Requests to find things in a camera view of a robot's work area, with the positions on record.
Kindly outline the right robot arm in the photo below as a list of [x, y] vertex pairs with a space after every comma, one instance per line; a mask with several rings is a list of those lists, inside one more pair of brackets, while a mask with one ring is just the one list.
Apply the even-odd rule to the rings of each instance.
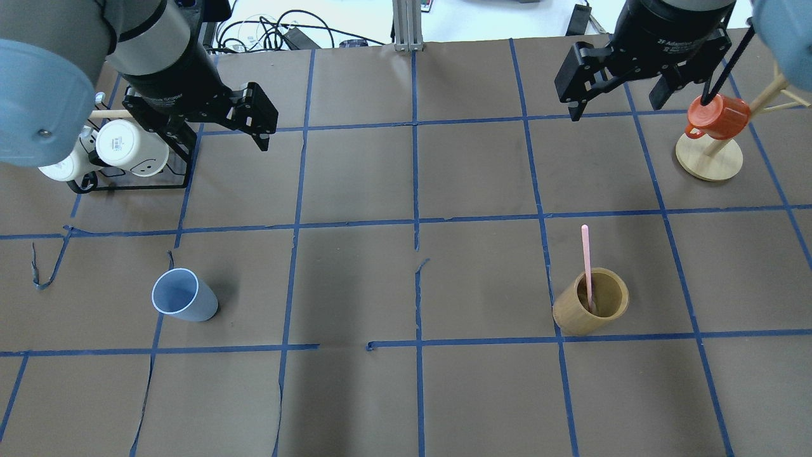
[[731, 48], [727, 32], [733, 1], [627, 1], [603, 47], [577, 41], [568, 50], [554, 86], [570, 119], [587, 103], [625, 82], [657, 78], [650, 91], [661, 109], [687, 84], [703, 84], [701, 101], [717, 95], [749, 41], [758, 36], [792, 86], [810, 90], [809, 1], [753, 1], [749, 29], [716, 82], [714, 71]]

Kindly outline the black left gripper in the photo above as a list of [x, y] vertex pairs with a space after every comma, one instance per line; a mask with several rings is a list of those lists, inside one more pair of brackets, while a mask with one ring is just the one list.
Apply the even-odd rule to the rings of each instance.
[[187, 48], [170, 67], [154, 74], [124, 75], [129, 84], [125, 108], [148, 131], [166, 131], [180, 159], [191, 159], [197, 134], [188, 123], [215, 123], [251, 136], [269, 149], [279, 112], [260, 84], [232, 90], [203, 48]]

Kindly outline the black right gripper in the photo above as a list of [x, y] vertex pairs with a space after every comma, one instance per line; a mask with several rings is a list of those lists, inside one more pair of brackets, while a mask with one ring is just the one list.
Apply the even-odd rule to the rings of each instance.
[[708, 78], [731, 48], [723, 20], [734, 1], [627, 1], [609, 44], [574, 43], [554, 86], [571, 121], [579, 121], [589, 101], [627, 80], [659, 75], [649, 93], [660, 110], [673, 93]]

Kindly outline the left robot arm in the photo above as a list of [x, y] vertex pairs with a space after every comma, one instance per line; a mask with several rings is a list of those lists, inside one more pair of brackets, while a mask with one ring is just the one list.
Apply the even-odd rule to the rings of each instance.
[[230, 16], [227, 1], [3, 1], [2, 162], [67, 158], [105, 64], [130, 84], [124, 106], [146, 131], [193, 145], [188, 125], [214, 123], [267, 150], [277, 108], [255, 82], [226, 86], [199, 41], [203, 23]]

